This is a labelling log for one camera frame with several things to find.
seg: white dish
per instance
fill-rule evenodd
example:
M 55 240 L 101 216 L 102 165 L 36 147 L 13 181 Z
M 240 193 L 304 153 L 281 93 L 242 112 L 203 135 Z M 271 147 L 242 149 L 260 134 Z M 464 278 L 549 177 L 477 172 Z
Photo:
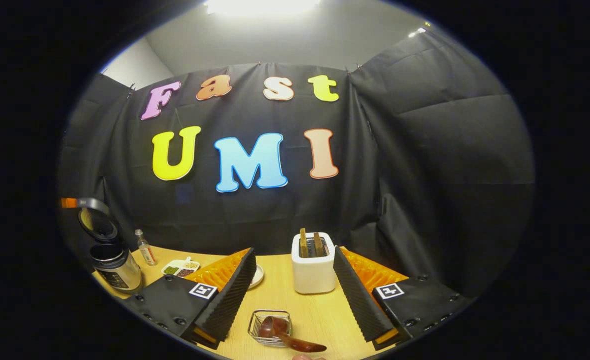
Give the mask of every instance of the white dish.
M 263 280 L 263 269 L 261 268 L 261 266 L 257 265 L 257 270 L 255 271 L 255 274 L 253 276 L 253 280 L 251 281 L 251 284 L 248 288 L 252 289 L 252 288 L 256 287 L 257 284 L 259 284 L 261 282 L 261 280 Z
M 177 268 L 177 270 L 172 274 L 172 275 L 176 275 L 177 273 L 179 273 L 183 269 L 192 269 L 193 271 L 197 271 L 197 269 L 199 269 L 199 263 L 196 261 L 191 261 L 190 256 L 186 257 L 186 260 L 179 260 L 179 259 L 171 260 L 168 264 L 166 264 L 162 268 L 162 274 L 167 275 L 167 273 L 165 273 L 165 271 L 169 267 Z

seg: ceiling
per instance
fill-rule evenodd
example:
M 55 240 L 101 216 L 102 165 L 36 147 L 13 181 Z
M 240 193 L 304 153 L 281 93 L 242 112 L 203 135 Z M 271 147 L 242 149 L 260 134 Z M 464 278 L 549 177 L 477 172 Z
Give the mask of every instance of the ceiling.
M 321 0 L 288 16 L 207 14 L 197 5 L 146 39 L 173 75 L 256 62 L 352 71 L 423 25 L 381 0 Z

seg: orange letter a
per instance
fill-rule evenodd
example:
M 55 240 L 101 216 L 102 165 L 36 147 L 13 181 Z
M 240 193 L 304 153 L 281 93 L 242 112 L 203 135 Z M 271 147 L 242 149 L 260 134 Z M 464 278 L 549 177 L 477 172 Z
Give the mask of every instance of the orange letter a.
M 197 92 L 197 100 L 210 99 L 213 96 L 228 94 L 233 88 L 230 86 L 230 76 L 217 75 L 201 83 L 201 90 Z

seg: ceiling light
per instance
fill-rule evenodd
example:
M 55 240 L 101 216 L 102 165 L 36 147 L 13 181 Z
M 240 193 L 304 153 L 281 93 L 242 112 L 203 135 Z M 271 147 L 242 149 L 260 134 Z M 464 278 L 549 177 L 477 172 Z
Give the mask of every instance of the ceiling light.
M 204 5 L 210 14 L 227 16 L 290 15 L 312 9 L 320 0 L 208 0 Z

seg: metal wire basket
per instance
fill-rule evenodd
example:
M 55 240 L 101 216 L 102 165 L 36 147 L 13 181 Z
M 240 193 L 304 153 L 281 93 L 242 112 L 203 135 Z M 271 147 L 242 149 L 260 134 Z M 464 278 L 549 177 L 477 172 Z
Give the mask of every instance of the metal wire basket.
M 290 336 L 292 324 L 290 322 L 290 314 L 284 310 L 255 310 L 251 315 L 251 321 L 248 323 L 248 334 L 253 337 L 259 344 L 268 347 L 286 347 L 278 337 L 260 337 L 259 328 L 266 317 L 282 318 L 288 321 L 288 330 L 286 333 Z

